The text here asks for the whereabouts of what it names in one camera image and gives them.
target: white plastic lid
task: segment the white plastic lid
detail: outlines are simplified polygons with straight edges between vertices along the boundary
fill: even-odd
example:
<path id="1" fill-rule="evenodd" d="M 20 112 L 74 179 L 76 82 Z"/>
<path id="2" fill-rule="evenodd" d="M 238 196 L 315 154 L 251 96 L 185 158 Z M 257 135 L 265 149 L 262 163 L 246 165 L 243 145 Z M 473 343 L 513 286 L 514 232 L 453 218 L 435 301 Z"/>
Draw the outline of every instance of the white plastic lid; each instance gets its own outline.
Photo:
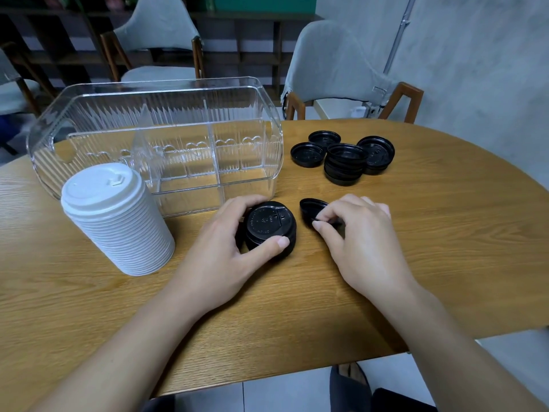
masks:
<path id="1" fill-rule="evenodd" d="M 61 205 L 68 214 L 109 213 L 140 192 L 141 176 L 121 163 L 104 163 L 75 173 L 61 190 Z"/>

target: forearm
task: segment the forearm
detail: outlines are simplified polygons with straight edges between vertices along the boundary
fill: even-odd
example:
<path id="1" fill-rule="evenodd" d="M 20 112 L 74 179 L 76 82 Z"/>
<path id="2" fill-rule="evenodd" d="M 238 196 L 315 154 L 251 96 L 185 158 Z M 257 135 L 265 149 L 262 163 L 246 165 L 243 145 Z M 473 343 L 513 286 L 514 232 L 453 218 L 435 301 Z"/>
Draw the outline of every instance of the forearm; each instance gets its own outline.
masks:
<path id="1" fill-rule="evenodd" d="M 202 313 L 190 296 L 168 286 L 32 411 L 139 410 Z"/>
<path id="2" fill-rule="evenodd" d="M 418 284 L 373 303 L 407 343 L 442 412 L 547 410 Z"/>

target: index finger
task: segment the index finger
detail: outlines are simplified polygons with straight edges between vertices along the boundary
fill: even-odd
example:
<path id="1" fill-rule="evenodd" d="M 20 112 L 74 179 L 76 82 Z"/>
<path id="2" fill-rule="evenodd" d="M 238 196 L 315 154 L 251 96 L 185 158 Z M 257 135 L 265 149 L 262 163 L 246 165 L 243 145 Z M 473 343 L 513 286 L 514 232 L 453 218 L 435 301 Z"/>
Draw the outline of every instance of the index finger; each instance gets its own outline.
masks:
<path id="1" fill-rule="evenodd" d="M 263 195 L 246 195 L 243 197 L 231 198 L 217 211 L 216 218 L 223 217 L 226 220 L 235 220 L 238 223 L 247 208 L 268 200 Z"/>
<path id="2" fill-rule="evenodd" d="M 334 218 L 340 217 L 345 222 L 345 224 L 348 224 L 350 222 L 351 215 L 354 209 L 357 207 L 359 206 L 338 199 L 328 204 L 327 207 L 319 212 L 316 218 L 317 220 L 328 222 L 330 220 L 333 220 Z"/>

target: chair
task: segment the chair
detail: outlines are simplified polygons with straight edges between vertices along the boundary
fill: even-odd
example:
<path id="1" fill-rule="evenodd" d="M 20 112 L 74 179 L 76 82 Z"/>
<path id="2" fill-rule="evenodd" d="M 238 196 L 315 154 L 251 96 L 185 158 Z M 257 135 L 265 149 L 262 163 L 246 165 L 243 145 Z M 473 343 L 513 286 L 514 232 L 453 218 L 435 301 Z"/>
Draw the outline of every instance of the chair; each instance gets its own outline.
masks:
<path id="1" fill-rule="evenodd" d="M 11 61 L 23 64 L 31 76 L 36 79 L 26 80 L 19 75 Z M 56 96 L 55 88 L 49 80 L 41 78 L 32 67 L 26 55 L 12 41 L 0 46 L 0 147 L 3 147 L 11 155 L 17 155 L 17 151 L 7 144 L 14 138 L 18 130 L 10 123 L 8 115 L 22 112 L 29 108 L 39 117 L 40 107 L 36 96 L 40 87 L 46 91 L 51 99 Z"/>
<path id="2" fill-rule="evenodd" d="M 139 0 L 123 26 L 101 35 L 113 79 L 116 82 L 189 80 L 204 78 L 202 41 L 181 0 Z M 134 68 L 126 55 L 130 50 L 177 48 L 193 52 L 194 68 L 141 66 Z M 115 53 L 128 71 L 120 79 Z"/>
<path id="3" fill-rule="evenodd" d="M 378 118 L 387 119 L 402 96 L 410 98 L 404 122 L 413 124 L 423 91 L 377 72 L 345 27 L 321 20 L 299 34 L 281 102 L 287 120 L 293 120 L 296 111 L 298 120 L 304 120 L 304 103 L 323 98 L 370 103 L 372 110 L 381 111 Z"/>

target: person's left hand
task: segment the person's left hand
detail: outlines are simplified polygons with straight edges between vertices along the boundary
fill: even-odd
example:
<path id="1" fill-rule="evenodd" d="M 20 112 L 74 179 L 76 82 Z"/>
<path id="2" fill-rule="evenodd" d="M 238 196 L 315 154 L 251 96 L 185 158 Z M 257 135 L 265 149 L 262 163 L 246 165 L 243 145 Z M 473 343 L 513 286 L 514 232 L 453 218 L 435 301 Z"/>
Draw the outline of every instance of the person's left hand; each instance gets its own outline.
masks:
<path id="1" fill-rule="evenodd" d="M 196 241 L 168 286 L 191 296 L 209 311 L 233 298 L 248 278 L 289 244 L 276 235 L 240 254 L 234 235 L 247 208 L 266 201 L 262 195 L 231 198 L 202 227 Z"/>

